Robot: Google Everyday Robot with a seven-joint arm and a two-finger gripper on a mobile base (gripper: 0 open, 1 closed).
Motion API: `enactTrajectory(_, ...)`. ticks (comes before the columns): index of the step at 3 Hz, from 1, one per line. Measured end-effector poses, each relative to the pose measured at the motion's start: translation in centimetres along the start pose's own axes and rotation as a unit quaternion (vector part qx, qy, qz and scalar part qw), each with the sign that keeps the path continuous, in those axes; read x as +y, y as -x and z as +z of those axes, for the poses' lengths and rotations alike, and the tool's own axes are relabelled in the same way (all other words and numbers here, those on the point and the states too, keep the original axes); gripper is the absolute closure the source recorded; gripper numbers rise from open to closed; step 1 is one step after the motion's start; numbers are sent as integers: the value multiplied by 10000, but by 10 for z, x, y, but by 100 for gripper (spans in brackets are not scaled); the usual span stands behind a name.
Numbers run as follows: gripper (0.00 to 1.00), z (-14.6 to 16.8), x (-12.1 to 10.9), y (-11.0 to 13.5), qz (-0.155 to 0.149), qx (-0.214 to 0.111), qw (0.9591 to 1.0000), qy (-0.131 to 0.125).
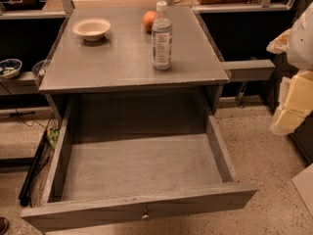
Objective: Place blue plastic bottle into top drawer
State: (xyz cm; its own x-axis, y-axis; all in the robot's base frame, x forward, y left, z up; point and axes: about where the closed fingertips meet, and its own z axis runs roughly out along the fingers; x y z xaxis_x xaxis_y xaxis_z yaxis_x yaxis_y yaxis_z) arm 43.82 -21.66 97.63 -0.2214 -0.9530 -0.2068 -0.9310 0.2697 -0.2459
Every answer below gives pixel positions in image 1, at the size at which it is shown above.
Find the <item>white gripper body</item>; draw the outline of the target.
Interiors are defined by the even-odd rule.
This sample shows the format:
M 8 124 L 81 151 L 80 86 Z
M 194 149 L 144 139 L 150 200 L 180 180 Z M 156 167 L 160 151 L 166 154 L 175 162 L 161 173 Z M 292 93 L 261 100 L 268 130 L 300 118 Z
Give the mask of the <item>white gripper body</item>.
M 288 62 L 300 70 L 313 70 L 313 3 L 291 28 L 287 50 Z

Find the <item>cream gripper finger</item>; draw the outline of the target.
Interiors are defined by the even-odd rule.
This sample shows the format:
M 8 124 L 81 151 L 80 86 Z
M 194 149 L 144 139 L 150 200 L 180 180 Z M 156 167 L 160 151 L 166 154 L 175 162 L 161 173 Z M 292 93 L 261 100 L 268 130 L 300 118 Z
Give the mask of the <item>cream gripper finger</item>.
M 284 76 L 278 102 L 270 124 L 272 133 L 280 136 L 294 133 L 313 112 L 313 71 L 300 70 L 292 78 Z
M 291 29 L 287 29 L 277 36 L 274 40 L 270 41 L 266 50 L 273 54 L 282 54 L 288 51 L 288 42 L 291 34 Z

